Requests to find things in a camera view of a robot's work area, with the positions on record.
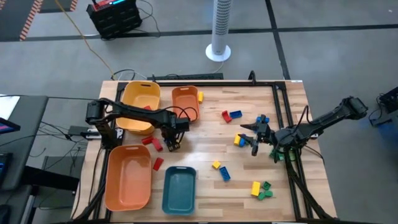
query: yellow bin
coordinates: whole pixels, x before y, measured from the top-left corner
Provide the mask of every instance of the yellow bin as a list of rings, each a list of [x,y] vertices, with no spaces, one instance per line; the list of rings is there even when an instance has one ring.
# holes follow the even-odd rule
[[[144,108],[150,106],[151,110],[159,109],[160,86],[153,82],[133,81],[124,89],[122,103],[130,106]],[[148,122],[127,118],[116,119],[116,124],[133,134],[150,134],[155,128]]]

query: teal bin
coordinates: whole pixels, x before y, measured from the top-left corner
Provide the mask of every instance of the teal bin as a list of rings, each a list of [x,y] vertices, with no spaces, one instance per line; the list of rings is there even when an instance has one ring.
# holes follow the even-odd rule
[[[163,212],[169,215],[191,215],[195,211],[195,180],[192,167],[169,167],[163,188]]]

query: black container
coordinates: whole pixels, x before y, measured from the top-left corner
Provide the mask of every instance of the black container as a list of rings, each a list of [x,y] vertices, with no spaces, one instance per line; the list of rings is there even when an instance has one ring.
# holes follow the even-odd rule
[[[86,12],[104,39],[118,37],[141,26],[142,23],[136,0],[113,1],[111,4],[97,7],[97,10],[94,5],[89,4]]]

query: red block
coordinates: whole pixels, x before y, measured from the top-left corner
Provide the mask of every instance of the red block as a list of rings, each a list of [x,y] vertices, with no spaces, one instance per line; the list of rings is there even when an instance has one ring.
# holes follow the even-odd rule
[[[154,137],[149,136],[149,137],[146,137],[146,138],[144,138],[144,139],[141,139],[141,142],[142,142],[143,145],[148,145],[149,143],[152,142],[153,138],[154,138]]]
[[[153,138],[152,139],[152,144],[155,146],[155,149],[160,152],[161,150],[163,150],[162,145],[160,144],[159,140],[157,138]]]
[[[154,164],[154,170],[158,171],[160,168],[160,165],[162,165],[164,159],[162,158],[157,158]]]
[[[232,118],[229,116],[228,111],[223,111],[221,113],[221,115],[223,115],[224,120],[229,123],[232,121]]]

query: plastic bin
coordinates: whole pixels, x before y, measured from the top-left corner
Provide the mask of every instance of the plastic bin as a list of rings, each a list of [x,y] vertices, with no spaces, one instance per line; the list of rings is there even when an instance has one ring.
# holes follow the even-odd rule
[[[192,167],[169,167],[166,170],[162,210],[169,215],[191,215],[195,211],[195,180]]]
[[[137,210],[150,197],[152,165],[143,145],[118,146],[109,155],[105,205],[111,211]]]
[[[157,110],[160,103],[160,87],[153,82],[133,81],[127,84],[124,90],[122,103],[130,106],[144,108],[150,106],[152,110]],[[137,121],[127,118],[116,119],[116,124],[123,129],[129,130],[133,134],[150,134],[155,128],[148,122]]]
[[[172,99],[173,99],[173,106],[179,106],[182,109],[185,109],[191,121],[196,121],[199,119],[199,103],[198,103],[198,89],[194,86],[181,86],[176,87],[172,91]],[[179,116],[181,114],[181,118],[186,118],[187,115],[183,112],[181,113],[181,109],[173,108],[174,113]]]

